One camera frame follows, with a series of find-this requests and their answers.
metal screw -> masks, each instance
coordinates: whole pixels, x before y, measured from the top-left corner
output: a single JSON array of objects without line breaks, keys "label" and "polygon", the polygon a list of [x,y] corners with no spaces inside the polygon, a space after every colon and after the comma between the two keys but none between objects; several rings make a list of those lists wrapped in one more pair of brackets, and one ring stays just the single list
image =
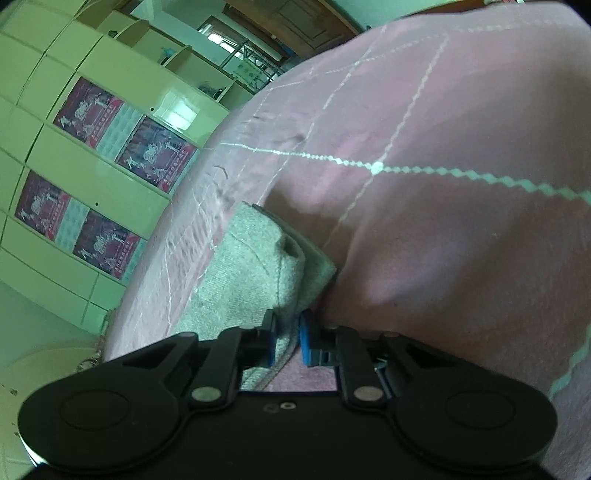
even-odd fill
[{"label": "metal screw", "polygon": [[222,396],[222,392],[215,387],[199,387],[191,392],[194,400],[202,402],[216,401]]},{"label": "metal screw", "polygon": [[283,410],[295,410],[297,405],[292,401],[285,401],[279,405]]},{"label": "metal screw", "polygon": [[366,385],[356,388],[353,395],[361,401],[378,401],[384,396],[384,391],[381,388]]}]

pink bedsheet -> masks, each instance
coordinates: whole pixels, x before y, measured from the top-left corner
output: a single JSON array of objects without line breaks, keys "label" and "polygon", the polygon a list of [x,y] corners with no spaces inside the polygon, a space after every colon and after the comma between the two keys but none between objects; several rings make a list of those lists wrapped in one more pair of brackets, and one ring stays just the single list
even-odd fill
[{"label": "pink bedsheet", "polygon": [[[371,30],[215,131],[164,212],[106,357],[167,336],[239,201],[340,268],[327,324],[397,330],[547,392],[546,465],[591,475],[591,31],[568,7]],[[331,386],[291,362],[270,389]]]}]

round black disc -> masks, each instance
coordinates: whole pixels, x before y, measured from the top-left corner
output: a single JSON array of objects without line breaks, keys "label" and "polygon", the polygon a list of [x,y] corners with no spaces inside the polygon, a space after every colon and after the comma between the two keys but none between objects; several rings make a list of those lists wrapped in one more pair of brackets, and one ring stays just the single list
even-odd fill
[{"label": "round black disc", "polygon": [[477,470],[517,466],[543,455],[557,427],[534,388],[478,368],[424,371],[395,402],[405,437],[437,461]]},{"label": "round black disc", "polygon": [[146,458],[174,433],[177,400],[140,368],[97,368],[36,391],[22,405],[25,444],[70,471],[117,469]]}]

wooden door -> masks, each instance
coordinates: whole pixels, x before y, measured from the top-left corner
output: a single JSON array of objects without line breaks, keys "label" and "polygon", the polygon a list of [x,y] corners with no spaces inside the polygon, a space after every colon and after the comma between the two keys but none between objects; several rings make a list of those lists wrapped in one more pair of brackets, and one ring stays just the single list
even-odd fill
[{"label": "wooden door", "polygon": [[322,0],[226,0],[226,3],[304,59],[358,34]]}]

gray towel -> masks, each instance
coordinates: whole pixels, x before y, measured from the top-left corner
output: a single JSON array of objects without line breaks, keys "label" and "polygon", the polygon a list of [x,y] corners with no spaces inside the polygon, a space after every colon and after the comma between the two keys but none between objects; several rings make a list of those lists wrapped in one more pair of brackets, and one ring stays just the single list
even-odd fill
[{"label": "gray towel", "polygon": [[295,351],[297,315],[322,292],[336,268],[304,236],[257,205],[241,203],[201,284],[174,328],[212,340],[227,328],[260,326],[278,316],[276,363],[244,373],[242,388],[261,390]]}]

